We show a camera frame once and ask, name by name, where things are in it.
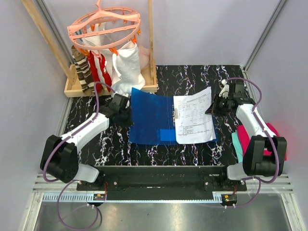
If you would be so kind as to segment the blue plastic folder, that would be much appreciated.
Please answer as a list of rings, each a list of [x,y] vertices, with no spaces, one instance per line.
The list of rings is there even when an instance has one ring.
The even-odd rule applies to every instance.
[[[173,97],[132,89],[133,125],[130,129],[130,142],[145,145],[179,144],[176,141]],[[215,126],[214,129],[216,133],[214,141],[217,141],[218,134]]]

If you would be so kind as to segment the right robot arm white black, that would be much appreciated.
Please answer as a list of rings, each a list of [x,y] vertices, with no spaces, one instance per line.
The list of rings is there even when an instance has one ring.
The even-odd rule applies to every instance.
[[[257,179],[273,183],[283,172],[287,141],[277,136],[264,122],[257,110],[260,101],[245,93],[243,80],[238,77],[222,80],[223,88],[216,94],[206,114],[225,116],[234,112],[244,126],[249,144],[241,163],[230,165],[226,174],[218,179],[219,187],[229,191],[236,180]]]

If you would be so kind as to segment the white table form sheet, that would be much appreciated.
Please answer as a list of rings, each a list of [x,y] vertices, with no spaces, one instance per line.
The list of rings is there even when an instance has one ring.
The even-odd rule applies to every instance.
[[[212,103],[211,88],[194,95],[174,96],[174,123],[179,144],[214,141],[216,133],[211,114],[206,114]]]

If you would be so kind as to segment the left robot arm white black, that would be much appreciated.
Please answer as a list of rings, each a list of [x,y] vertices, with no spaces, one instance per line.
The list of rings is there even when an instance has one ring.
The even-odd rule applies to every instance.
[[[95,136],[117,125],[132,125],[129,97],[115,94],[106,105],[97,105],[97,110],[86,121],[62,136],[51,135],[47,138],[40,163],[46,182],[86,181],[91,189],[103,187],[104,179],[100,171],[90,165],[81,164],[78,153]]]

